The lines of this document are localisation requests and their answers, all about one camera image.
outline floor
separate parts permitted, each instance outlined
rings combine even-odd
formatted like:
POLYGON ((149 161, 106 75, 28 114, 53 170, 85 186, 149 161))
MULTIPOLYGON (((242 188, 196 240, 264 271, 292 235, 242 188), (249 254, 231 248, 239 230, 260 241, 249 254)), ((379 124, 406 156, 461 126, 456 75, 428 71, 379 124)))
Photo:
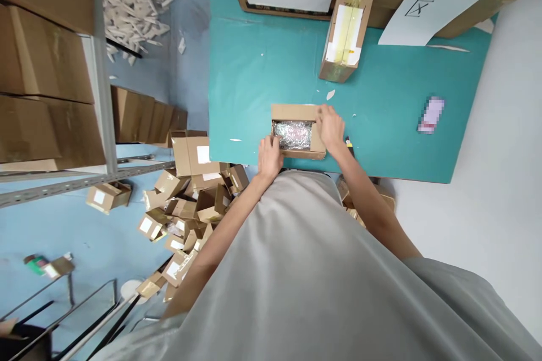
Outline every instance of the floor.
MULTIPOLYGON (((192 129, 208 127, 208 4, 208 0, 172 4, 167 17, 186 38, 183 55, 177 51, 181 34, 176 28, 163 40, 164 47, 152 50, 134 67, 122 59, 109 65, 110 73, 118 76, 114 83, 186 108, 192 129)), ((542 51, 532 44, 542 42, 537 24, 542 20, 541 4, 542 0, 520 0, 501 12, 452 183, 386 181, 397 196, 397 216, 420 251, 485 277, 539 342, 542 51)), ((119 146, 119 156, 143 153, 171 159, 167 149, 119 146)), ((168 252, 160 243, 146 241, 136 225, 144 211, 141 190, 152 187, 158 175, 132 178, 129 207, 109 216, 85 205, 84 190, 0 210, 0 281, 4 286, 10 282, 3 291, 0 315, 47 283, 23 265, 29 254, 53 259, 71 252, 77 301, 111 278, 122 284, 156 269, 168 252)), ((0 192, 39 184, 43 182, 0 183, 0 192)), ((46 325, 59 317, 68 306, 64 282, 56 285, 17 315, 54 299, 57 302, 34 321, 46 325)), ((62 349, 88 327, 106 309, 110 294, 104 292, 68 318, 54 334, 54 348, 62 349)), ((159 298, 144 310, 161 314, 159 298)), ((96 343, 75 359, 86 359, 96 343)))

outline gray t-shirt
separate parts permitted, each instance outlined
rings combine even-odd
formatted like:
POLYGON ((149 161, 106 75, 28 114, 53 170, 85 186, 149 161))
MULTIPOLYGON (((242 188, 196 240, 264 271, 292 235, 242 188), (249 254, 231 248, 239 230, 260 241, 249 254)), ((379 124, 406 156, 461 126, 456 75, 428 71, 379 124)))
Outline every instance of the gray t-shirt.
POLYGON ((399 261, 342 208, 329 177, 287 171, 187 315, 94 361, 150 359, 519 361, 542 360, 542 347, 487 281, 399 261))

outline white wall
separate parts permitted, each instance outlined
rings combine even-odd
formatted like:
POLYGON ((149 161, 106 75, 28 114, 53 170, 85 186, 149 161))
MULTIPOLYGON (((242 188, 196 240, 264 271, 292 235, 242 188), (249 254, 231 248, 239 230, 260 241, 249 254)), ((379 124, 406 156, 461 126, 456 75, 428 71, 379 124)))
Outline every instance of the white wall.
POLYGON ((518 0, 499 15, 452 183, 391 181, 422 254, 486 278, 540 343, 541 136, 542 0, 518 0))

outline metal shelving rack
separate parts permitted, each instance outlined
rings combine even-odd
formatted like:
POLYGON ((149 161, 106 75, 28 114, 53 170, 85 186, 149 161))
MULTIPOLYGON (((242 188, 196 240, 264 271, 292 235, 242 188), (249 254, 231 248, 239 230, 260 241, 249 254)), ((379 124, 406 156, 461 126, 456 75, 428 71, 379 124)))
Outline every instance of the metal shelving rack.
POLYGON ((152 161, 153 156, 117 158, 115 144, 115 127, 113 124, 113 107, 109 75, 106 66, 106 37, 103 20, 102 0, 94 0, 94 33, 93 36, 81 35, 85 50, 86 63, 89 70, 90 83, 94 95, 94 108, 106 163, 104 165, 76 168, 69 171, 42 173, 10 173, 0 176, 0 182, 31 181, 46 178, 80 177, 87 178, 68 180, 46 186, 29 188, 0 194, 0 208, 37 200, 48 196, 59 195, 73 190, 83 189, 95 184, 114 182, 132 176, 142 175, 162 169, 174 167, 174 162, 152 161), (119 164, 139 163, 142 166, 120 168, 119 164))

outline teal table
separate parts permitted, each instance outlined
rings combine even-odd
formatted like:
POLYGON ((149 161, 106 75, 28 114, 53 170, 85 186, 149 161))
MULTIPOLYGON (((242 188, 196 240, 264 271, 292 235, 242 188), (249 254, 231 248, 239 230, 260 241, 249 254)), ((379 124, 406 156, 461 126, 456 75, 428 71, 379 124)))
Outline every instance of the teal table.
MULTIPOLYGON (((209 137, 213 161, 257 164, 271 130, 272 103, 326 103, 346 122, 356 158, 370 176, 449 183, 491 35, 477 28, 432 39, 469 52, 379 46, 369 28, 358 69, 346 83, 318 79, 329 22, 245 13, 237 0, 211 0, 209 137), (433 135, 417 132, 429 96, 446 106, 433 135)), ((323 161, 285 167, 339 172, 323 161)))

